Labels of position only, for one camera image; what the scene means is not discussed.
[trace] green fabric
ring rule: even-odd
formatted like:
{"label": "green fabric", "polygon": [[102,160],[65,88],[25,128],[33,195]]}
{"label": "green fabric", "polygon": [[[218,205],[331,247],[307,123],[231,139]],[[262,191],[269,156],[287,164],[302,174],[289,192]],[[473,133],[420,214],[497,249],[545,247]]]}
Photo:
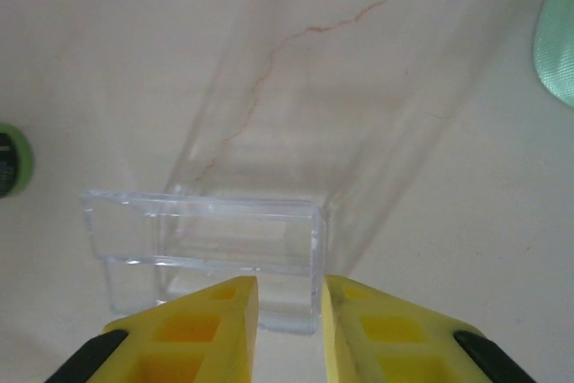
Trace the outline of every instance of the green fabric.
{"label": "green fabric", "polygon": [[574,107],[574,0],[545,0],[534,60],[544,86]]}

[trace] transparent acrylic container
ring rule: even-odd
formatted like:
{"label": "transparent acrylic container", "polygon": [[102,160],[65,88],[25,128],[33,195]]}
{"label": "transparent acrylic container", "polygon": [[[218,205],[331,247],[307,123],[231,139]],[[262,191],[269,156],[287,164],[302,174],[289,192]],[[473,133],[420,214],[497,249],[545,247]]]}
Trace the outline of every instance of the transparent acrylic container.
{"label": "transparent acrylic container", "polygon": [[261,328],[316,332],[325,225],[311,202],[92,190],[83,209],[115,312],[250,274],[258,280]]}

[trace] white table surface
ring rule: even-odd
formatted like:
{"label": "white table surface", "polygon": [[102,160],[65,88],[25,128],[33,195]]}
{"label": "white table surface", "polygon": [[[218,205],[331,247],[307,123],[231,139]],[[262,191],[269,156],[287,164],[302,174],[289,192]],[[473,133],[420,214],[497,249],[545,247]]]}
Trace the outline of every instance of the white table surface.
{"label": "white table surface", "polygon": [[[163,189],[247,1],[0,0],[0,121],[37,158],[0,201],[0,380],[43,381],[113,318],[78,195]],[[517,0],[460,109],[434,118],[439,139],[351,276],[478,326],[558,383],[574,375],[574,111],[532,67],[542,1]],[[275,351],[262,381],[317,381],[296,346]]]}

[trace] square hole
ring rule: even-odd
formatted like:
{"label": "square hole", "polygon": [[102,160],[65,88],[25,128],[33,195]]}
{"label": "square hole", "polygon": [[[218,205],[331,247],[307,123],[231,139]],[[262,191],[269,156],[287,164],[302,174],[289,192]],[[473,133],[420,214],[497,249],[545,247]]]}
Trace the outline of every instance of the square hole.
{"label": "square hole", "polygon": [[453,383],[458,381],[441,358],[383,356],[378,362],[388,383]]}
{"label": "square hole", "polygon": [[154,341],[167,343],[210,343],[220,324],[217,315],[175,316],[155,333]]}
{"label": "square hole", "polygon": [[193,354],[154,353],[139,361],[130,383],[193,383],[203,356]]}
{"label": "square hole", "polygon": [[427,337],[412,319],[400,316],[363,316],[362,329],[371,341],[382,343],[421,343]]}

